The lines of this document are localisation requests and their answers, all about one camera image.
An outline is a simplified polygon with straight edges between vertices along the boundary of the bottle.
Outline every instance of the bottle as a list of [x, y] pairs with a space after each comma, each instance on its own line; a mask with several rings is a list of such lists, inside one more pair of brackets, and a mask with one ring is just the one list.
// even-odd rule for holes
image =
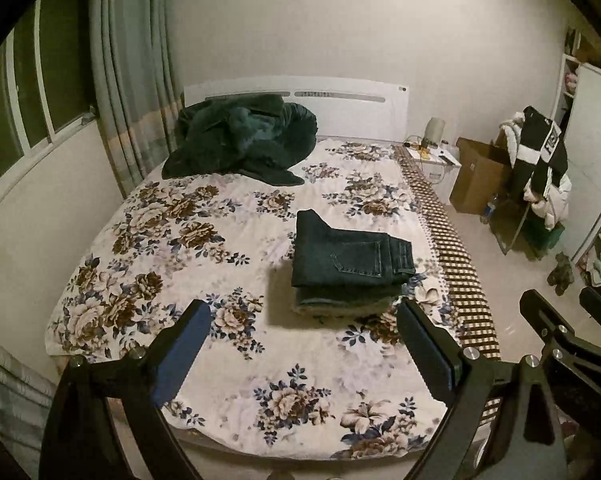
[[495, 209], [497, 208], [498, 195], [495, 194], [487, 205], [485, 206], [485, 210], [483, 211], [483, 215], [481, 216], [481, 222], [484, 224], [489, 223], [489, 219], [494, 214]]

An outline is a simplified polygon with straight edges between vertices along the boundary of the bedside table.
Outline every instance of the bedside table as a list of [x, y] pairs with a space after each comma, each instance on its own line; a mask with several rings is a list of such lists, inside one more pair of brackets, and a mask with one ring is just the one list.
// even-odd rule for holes
[[[430, 158], [421, 158], [418, 150], [412, 148], [407, 148], [407, 152], [421, 168], [425, 178], [430, 181], [441, 202], [445, 205], [449, 204], [450, 194], [461, 170], [460, 162], [450, 152], [440, 148], [430, 148]], [[444, 155], [452, 163], [448, 164], [440, 158], [440, 155]]]

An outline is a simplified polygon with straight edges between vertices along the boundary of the black and white jacket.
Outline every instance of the black and white jacket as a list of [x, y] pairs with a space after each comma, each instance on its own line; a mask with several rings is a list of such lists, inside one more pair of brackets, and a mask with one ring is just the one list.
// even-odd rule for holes
[[561, 129], [540, 112], [528, 106], [525, 125], [516, 152], [516, 162], [510, 178], [509, 192], [518, 196], [531, 178], [532, 190], [547, 195], [549, 184], [559, 186], [567, 171], [567, 150]]

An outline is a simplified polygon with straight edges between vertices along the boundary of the lamp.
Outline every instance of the lamp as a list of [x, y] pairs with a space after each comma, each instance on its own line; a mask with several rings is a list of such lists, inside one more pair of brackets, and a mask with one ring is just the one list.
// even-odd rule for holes
[[428, 144], [436, 144], [439, 145], [441, 143], [441, 139], [443, 138], [443, 129], [445, 128], [445, 121], [439, 119], [438, 117], [432, 117], [427, 126], [425, 127], [425, 134], [423, 136], [423, 144], [427, 146]]

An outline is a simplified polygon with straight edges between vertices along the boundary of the stack of folded clothes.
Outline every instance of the stack of folded clothes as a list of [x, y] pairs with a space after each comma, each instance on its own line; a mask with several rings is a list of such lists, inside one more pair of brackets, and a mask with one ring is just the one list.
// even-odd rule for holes
[[415, 272], [410, 242], [387, 233], [332, 229], [314, 210], [298, 211], [292, 271], [296, 312], [382, 313]]

